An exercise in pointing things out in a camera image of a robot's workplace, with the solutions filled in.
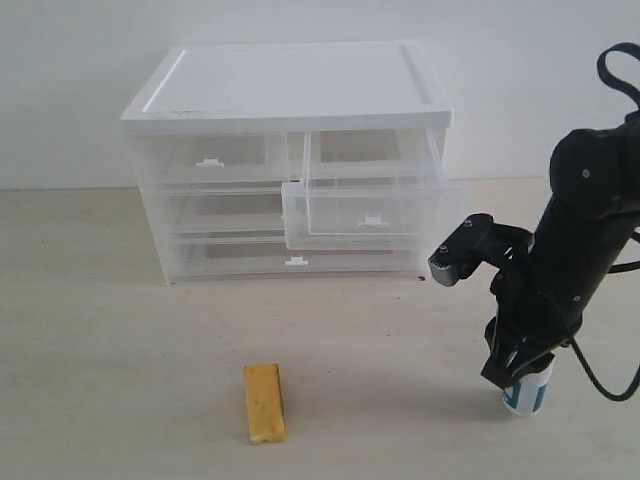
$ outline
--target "beige table surface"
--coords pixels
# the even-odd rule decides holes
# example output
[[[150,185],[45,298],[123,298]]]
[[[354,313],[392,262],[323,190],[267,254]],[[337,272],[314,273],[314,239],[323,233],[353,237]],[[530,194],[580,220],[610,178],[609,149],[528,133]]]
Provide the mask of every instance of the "beige table surface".
[[[474,182],[472,209],[533,228],[547,196]],[[479,375],[491,274],[166,287],[136,190],[1,193],[0,479],[640,478],[640,395],[604,401],[570,351],[538,416],[503,409]],[[587,313],[579,338],[619,389],[640,275]],[[266,362],[289,439],[254,447],[242,367]]]

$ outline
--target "small bottle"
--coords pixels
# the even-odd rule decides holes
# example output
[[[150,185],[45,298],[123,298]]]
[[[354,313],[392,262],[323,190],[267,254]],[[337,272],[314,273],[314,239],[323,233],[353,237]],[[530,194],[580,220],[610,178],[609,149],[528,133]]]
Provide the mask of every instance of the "small bottle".
[[[512,387],[504,389],[502,403],[507,410],[520,417],[533,415],[540,410],[551,378],[553,362],[552,360],[544,370],[525,375]]]

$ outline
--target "white lid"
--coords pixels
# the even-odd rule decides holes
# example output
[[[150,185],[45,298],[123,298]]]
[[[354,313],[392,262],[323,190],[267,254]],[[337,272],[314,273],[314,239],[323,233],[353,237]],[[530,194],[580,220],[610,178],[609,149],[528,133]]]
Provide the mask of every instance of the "white lid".
[[[185,46],[121,119],[132,134],[442,128],[451,106],[414,41]]]

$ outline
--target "drawer handle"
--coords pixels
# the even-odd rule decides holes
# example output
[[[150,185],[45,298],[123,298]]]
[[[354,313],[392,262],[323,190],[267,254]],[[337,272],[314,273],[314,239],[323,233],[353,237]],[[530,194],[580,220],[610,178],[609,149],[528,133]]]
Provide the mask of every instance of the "drawer handle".
[[[205,158],[201,162],[196,163],[196,167],[219,167],[224,168],[224,162],[221,162],[217,158]]]
[[[309,265],[309,261],[305,260],[304,257],[291,257],[289,260],[286,260],[284,264],[287,267],[304,267],[305,265]]]
[[[365,215],[364,222],[358,224],[359,227],[371,227],[371,228],[389,228],[389,222],[383,222],[379,213],[376,215]]]

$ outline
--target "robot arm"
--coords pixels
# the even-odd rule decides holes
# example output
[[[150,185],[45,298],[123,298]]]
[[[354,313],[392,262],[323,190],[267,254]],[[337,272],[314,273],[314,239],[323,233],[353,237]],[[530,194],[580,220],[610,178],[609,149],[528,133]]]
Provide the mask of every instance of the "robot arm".
[[[619,44],[598,60],[603,82],[629,95],[638,111],[615,129],[574,130],[560,141],[551,156],[553,194],[535,232],[472,215],[429,261],[445,286],[483,261],[499,269],[490,288],[498,310],[485,331],[490,356],[482,375],[502,389],[547,369],[556,347],[574,346],[600,282],[628,240],[640,239],[640,91],[609,73],[611,51],[640,60],[640,46]]]

